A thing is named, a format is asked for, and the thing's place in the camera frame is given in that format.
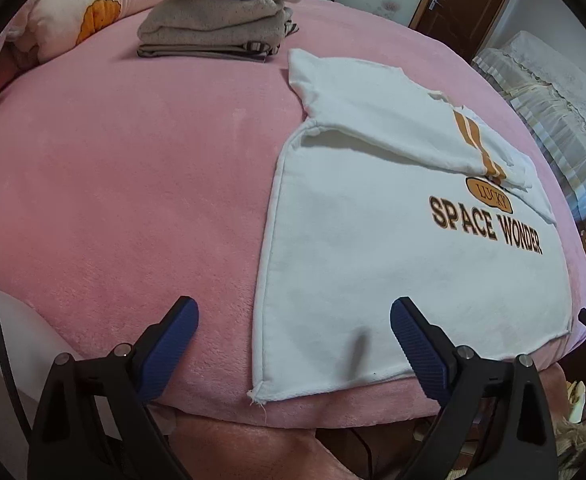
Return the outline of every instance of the wall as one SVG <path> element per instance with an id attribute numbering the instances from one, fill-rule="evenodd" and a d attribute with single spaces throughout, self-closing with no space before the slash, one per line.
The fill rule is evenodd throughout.
<path id="1" fill-rule="evenodd" d="M 586 73 L 586 29 L 562 0 L 509 0 L 484 46 L 499 48 L 527 30 Z"/>

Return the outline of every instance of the blue gripper pad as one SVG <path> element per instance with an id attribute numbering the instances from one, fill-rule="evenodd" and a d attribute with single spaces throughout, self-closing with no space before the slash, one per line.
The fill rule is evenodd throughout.
<path id="1" fill-rule="evenodd" d="M 138 340 L 142 341 L 147 332 L 156 327 L 164 329 L 155 346 L 148 350 L 138 371 L 137 392 L 143 404 L 157 399 L 164 392 L 173 370 L 198 328 L 198 320 L 198 304 L 192 298 L 183 297 L 162 322 L 151 325 Z"/>
<path id="2" fill-rule="evenodd" d="M 443 408 L 450 400 L 448 368 L 414 318 L 415 311 L 422 318 L 422 324 L 426 323 L 425 328 L 430 327 L 411 300 L 399 298 L 391 307 L 391 329 L 420 381 L 422 390 Z"/>

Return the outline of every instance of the orange stripe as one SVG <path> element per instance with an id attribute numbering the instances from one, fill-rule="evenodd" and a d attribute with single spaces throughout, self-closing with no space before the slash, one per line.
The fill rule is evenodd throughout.
<path id="1" fill-rule="evenodd" d="M 480 128 L 475 124 L 475 122 L 471 119 L 468 119 L 468 127 L 471 131 L 471 139 L 473 139 L 474 143 L 477 145 L 477 148 L 482 153 L 482 161 L 484 166 L 486 166 L 486 174 L 489 176 L 498 176 L 498 171 L 492 164 L 492 160 L 490 160 L 489 154 L 484 150 L 482 143 L 480 142 Z"/>
<path id="2" fill-rule="evenodd" d="M 457 127 L 459 128 L 459 132 L 462 134 L 462 137 L 464 137 L 464 140 L 467 144 L 470 144 L 471 146 L 475 147 L 473 141 L 468 136 L 468 132 L 466 130 L 466 123 L 464 122 L 464 116 L 455 110 L 453 110 L 453 113 L 455 114 L 455 122 L 457 123 Z"/>
<path id="3" fill-rule="evenodd" d="M 494 162 L 493 164 L 495 164 L 495 168 L 497 169 L 498 178 L 500 180 L 506 180 L 506 173 L 504 173 L 504 170 L 502 170 L 502 168 L 500 168 L 500 165 L 497 162 Z"/>

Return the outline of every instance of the black cable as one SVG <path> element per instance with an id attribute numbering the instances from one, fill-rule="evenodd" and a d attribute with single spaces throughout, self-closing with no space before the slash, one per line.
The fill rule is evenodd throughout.
<path id="1" fill-rule="evenodd" d="M 2 325 L 0 324 L 0 370 L 2 370 L 2 378 L 4 379 L 4 385 L 6 391 L 9 394 L 11 405 L 13 406 L 14 412 L 16 412 L 17 421 L 22 428 L 27 441 L 31 437 L 31 425 L 29 420 L 26 418 L 20 395 L 17 392 L 16 382 L 11 372 L 11 364 L 9 363 L 9 356 L 6 353 L 6 345 L 4 344 L 4 335 L 2 333 Z"/>
<path id="2" fill-rule="evenodd" d="M 373 480 L 373 453 L 371 451 L 371 448 L 369 447 L 369 444 L 367 444 L 366 441 L 361 436 L 359 436 L 359 433 L 355 431 L 355 428 L 349 429 L 358 438 L 360 444 L 364 446 L 364 448 L 367 450 L 367 462 L 369 464 L 369 480 Z"/>

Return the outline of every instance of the wooden door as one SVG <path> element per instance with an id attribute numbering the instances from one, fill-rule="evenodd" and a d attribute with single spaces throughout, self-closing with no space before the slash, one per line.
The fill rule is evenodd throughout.
<path id="1" fill-rule="evenodd" d="M 470 61 L 505 0 L 430 0 L 417 30 Z"/>

